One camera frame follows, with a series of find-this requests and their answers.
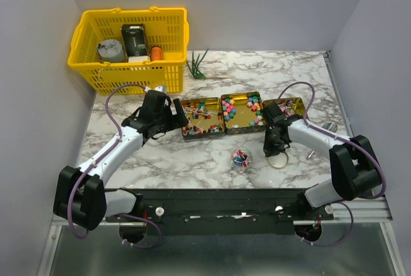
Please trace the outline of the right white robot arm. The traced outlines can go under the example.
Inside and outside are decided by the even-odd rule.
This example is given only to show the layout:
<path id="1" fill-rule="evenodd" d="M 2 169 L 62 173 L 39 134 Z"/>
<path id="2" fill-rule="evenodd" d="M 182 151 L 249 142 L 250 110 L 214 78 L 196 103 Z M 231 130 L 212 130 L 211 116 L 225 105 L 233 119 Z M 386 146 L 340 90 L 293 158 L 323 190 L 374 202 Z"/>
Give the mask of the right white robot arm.
<path id="1" fill-rule="evenodd" d="M 378 186 L 385 188 L 381 167 L 366 137 L 341 137 L 304 116 L 286 116 L 276 103 L 265 106 L 262 113 L 267 124 L 263 145 L 266 157 L 284 153 L 295 142 L 329 160 L 331 178 L 297 195 L 294 206 L 300 218 L 308 220 L 319 207 L 354 200 Z"/>

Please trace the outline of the tin of dark lollipops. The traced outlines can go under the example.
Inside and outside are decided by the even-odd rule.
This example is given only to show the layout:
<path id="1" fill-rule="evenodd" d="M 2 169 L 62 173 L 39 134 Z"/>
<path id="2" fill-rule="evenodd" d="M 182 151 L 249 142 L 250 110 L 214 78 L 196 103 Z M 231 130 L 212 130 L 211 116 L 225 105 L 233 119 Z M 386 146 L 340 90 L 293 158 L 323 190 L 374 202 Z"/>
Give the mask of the tin of dark lollipops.
<path id="1" fill-rule="evenodd" d="M 181 101 L 188 124 L 182 127 L 185 141 L 219 139 L 225 135 L 222 104 L 219 98 Z"/>

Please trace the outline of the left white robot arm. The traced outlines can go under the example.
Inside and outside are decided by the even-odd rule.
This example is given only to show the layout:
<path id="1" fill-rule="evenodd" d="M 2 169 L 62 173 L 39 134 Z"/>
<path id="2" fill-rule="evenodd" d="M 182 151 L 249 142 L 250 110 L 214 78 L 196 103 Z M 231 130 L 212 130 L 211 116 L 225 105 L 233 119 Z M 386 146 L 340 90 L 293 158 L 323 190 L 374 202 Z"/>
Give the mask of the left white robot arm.
<path id="1" fill-rule="evenodd" d="M 64 167 L 59 176 L 53 212 L 66 219 L 70 226 L 94 230 L 103 218 L 121 214 L 128 221 L 142 215 L 142 197 L 105 186 L 124 163 L 150 139 L 188 124 L 179 99 L 170 99 L 163 92 L 149 90 L 143 104 L 118 126 L 115 136 L 93 157 L 77 168 Z"/>

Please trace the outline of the clear glass jar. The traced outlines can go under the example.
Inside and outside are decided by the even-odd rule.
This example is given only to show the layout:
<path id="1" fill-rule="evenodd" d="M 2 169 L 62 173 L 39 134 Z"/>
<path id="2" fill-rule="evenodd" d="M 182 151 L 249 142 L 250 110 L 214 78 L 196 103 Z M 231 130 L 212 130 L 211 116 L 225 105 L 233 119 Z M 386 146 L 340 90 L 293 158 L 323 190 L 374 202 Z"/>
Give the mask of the clear glass jar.
<path id="1" fill-rule="evenodd" d="M 231 169 L 237 172 L 245 172 L 252 164 L 253 156 L 246 148 L 236 148 L 231 152 Z"/>

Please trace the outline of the round jar lid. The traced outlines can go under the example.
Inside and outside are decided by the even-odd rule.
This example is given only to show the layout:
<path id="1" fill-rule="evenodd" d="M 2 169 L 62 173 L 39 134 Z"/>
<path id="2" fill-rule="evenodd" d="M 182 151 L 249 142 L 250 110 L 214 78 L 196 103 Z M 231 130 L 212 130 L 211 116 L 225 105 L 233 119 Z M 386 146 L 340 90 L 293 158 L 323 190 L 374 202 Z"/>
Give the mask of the round jar lid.
<path id="1" fill-rule="evenodd" d="M 288 164 L 289 157 L 286 152 L 281 152 L 278 155 L 268 157 L 267 161 L 273 168 L 282 169 Z"/>

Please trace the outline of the tin of star candies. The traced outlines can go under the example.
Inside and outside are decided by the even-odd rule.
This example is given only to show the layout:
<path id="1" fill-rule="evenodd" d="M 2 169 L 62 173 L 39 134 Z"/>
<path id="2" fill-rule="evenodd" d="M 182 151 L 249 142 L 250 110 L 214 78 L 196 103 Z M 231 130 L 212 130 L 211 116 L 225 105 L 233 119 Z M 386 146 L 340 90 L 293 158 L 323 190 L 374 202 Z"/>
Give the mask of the tin of star candies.
<path id="1" fill-rule="evenodd" d="M 220 97 L 227 135 L 263 132 L 263 102 L 259 92 L 223 94 Z"/>

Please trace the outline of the tin of rainbow lollipops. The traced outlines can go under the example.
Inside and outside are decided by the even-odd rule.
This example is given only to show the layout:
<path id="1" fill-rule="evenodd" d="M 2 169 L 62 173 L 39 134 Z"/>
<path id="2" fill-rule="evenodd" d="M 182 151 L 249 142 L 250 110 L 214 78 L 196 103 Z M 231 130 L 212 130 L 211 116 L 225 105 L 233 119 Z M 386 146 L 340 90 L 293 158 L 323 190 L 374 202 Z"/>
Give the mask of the tin of rainbow lollipops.
<path id="1" fill-rule="evenodd" d="M 286 116 L 292 116 L 294 114 L 303 116 L 306 112 L 306 107 L 301 98 L 268 99 L 263 101 L 263 106 L 266 107 L 273 103 L 277 103 Z"/>

